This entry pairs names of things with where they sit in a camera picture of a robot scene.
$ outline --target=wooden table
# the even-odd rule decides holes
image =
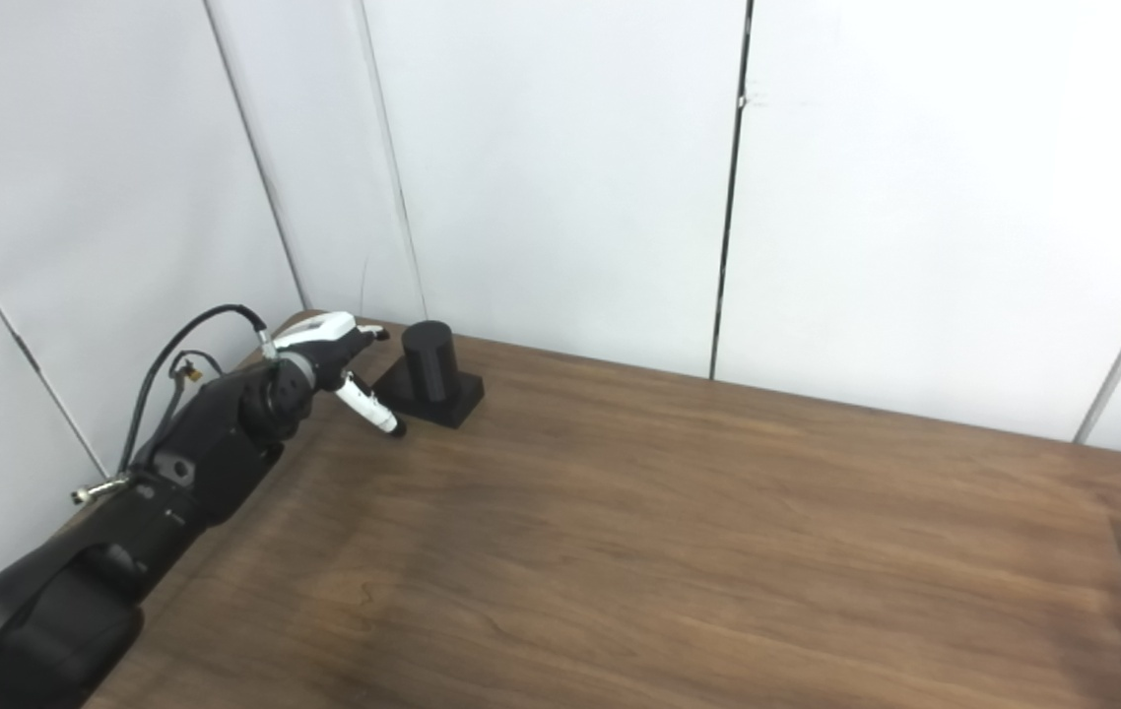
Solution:
[[[457,347],[461,431],[321,396],[91,706],[1121,708],[1120,453]]]

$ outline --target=black square base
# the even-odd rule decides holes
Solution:
[[[386,369],[385,375],[372,385],[372,390],[381,399],[381,404],[392,408],[396,414],[438,423],[450,430],[457,430],[485,395],[481,377],[460,372],[460,394],[452,399],[441,404],[417,399],[416,392],[411,388],[411,377],[408,376],[407,359],[404,358],[398,358],[397,362]]]

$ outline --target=metal connector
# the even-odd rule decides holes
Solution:
[[[271,333],[260,329],[258,331],[259,346],[263,349],[263,359],[276,359],[276,342],[272,342]]]
[[[108,479],[100,485],[84,485],[80,489],[74,490],[74,492],[71,492],[70,499],[71,501],[74,501],[74,504],[89,504],[98,497],[115,492],[115,490],[127,488],[129,485],[132,485],[131,476],[118,476],[113,477],[113,479]]]

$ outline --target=wire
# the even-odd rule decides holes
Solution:
[[[127,471],[128,463],[131,462],[132,452],[136,448],[136,435],[141,430],[141,417],[145,416],[145,403],[146,399],[150,397],[150,389],[154,389],[154,377],[158,375],[158,370],[163,368],[163,362],[169,358],[170,351],[176,349],[176,346],[183,341],[183,338],[188,337],[188,333],[195,331],[201,323],[206,322],[206,320],[213,319],[215,315],[223,313],[239,313],[242,317],[248,319],[250,325],[253,326],[254,332],[260,333],[260,337],[267,334],[267,324],[262,319],[254,313],[253,310],[247,309],[244,305],[215,305],[214,309],[206,310],[201,313],[195,319],[188,320],[186,326],[179,328],[179,332],[175,333],[170,338],[169,342],[166,342],[166,347],[158,352],[156,359],[154,359],[154,365],[150,365],[150,371],[145,374],[145,381],[141,383],[141,390],[136,396],[136,407],[132,408],[132,422],[127,430],[127,440],[123,443],[123,457],[118,462],[118,475],[123,475]]]
[[[170,400],[167,402],[166,412],[163,412],[163,421],[158,422],[158,427],[154,431],[154,445],[151,445],[150,453],[146,458],[147,463],[154,462],[154,449],[157,448],[158,441],[163,439],[167,426],[170,425],[170,418],[175,417],[175,409],[179,407],[179,399],[183,399],[183,374],[173,378],[175,380],[175,390],[170,394]]]
[[[179,351],[177,351],[176,354],[175,354],[175,357],[170,359],[170,367],[167,368],[167,376],[170,377],[170,378],[175,378],[176,369],[179,368],[179,359],[188,358],[188,356],[191,356],[191,354],[196,354],[197,358],[204,359],[206,361],[206,363],[210,365],[210,368],[215,370],[216,375],[223,376],[223,368],[219,367],[217,360],[214,359],[214,358],[211,358],[210,354],[205,353],[202,350],[179,350]]]

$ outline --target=robotic arm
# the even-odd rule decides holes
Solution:
[[[76,490],[82,519],[0,573],[0,709],[82,706],[139,636],[141,601],[245,503],[318,390],[390,435],[407,430],[346,368],[389,333],[349,313],[303,320],[276,353],[202,387],[128,471]]]

